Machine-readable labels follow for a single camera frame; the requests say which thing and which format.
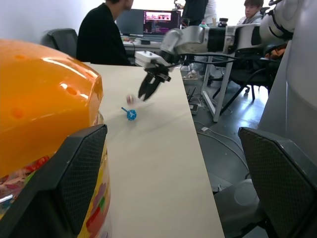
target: orange lid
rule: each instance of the orange lid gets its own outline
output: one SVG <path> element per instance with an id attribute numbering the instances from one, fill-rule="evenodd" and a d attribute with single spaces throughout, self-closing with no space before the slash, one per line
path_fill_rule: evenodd
<path id="1" fill-rule="evenodd" d="M 102 97 L 100 75 L 85 64 L 51 48 L 0 39 L 0 178 L 93 125 Z"/>

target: blue toy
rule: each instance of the blue toy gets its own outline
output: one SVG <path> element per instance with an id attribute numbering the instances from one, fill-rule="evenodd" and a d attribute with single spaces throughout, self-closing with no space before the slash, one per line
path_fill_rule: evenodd
<path id="1" fill-rule="evenodd" d="M 127 113 L 128 120 L 135 120 L 137 118 L 137 112 L 135 110 L 126 110 L 125 108 L 121 108 Z"/>

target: floor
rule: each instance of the floor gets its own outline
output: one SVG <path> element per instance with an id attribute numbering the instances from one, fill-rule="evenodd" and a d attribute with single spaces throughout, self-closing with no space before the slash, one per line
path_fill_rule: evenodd
<path id="1" fill-rule="evenodd" d="M 220 87 L 220 84 L 221 82 L 213 82 L 208 88 L 209 95 L 212 96 Z M 241 161 L 242 159 L 245 162 L 245 157 L 238 146 L 241 146 L 238 130 L 242 126 L 257 128 L 267 101 L 267 90 L 264 87 L 260 89 L 256 87 L 256 100 L 254 102 L 252 102 L 251 92 L 246 94 L 244 90 L 220 117 L 219 122 L 214 123 L 209 109 L 200 96 L 202 79 L 187 80 L 184 81 L 184 85 L 186 91 L 191 90 L 192 92 L 196 88 L 195 97 L 191 102 L 201 105 L 198 114 L 193 116 L 193 120 L 195 121 L 197 132 L 202 133 L 198 134 L 198 139 L 213 191 L 224 189 L 243 180 L 248 172 Z M 230 82 L 224 103 L 228 102 L 238 89 L 238 85 Z M 231 138 L 238 145 L 234 141 L 219 136 L 210 130 L 203 131 L 203 127 L 211 128 L 214 132 Z M 225 145 L 209 136 L 213 136 Z M 245 238 L 267 238 L 267 235 L 263 229 L 256 228 Z"/>

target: white wall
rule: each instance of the white wall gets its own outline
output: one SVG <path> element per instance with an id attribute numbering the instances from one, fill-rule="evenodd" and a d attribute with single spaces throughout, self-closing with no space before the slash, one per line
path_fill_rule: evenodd
<path id="1" fill-rule="evenodd" d="M 104 0 L 1 0 L 0 38 L 40 43 L 47 31 L 73 28 L 78 31 L 82 19 Z M 235 25 L 244 15 L 244 0 L 217 0 L 218 17 Z M 173 0 L 134 0 L 133 8 L 171 10 Z"/>

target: keyboard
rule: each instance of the keyboard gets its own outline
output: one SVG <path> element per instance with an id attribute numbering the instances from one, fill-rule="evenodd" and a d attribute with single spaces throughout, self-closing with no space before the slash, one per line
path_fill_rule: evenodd
<path id="1" fill-rule="evenodd" d="M 163 42 L 163 37 L 156 37 L 156 36 L 144 36 L 141 38 L 141 41 L 153 41 L 153 42 Z"/>

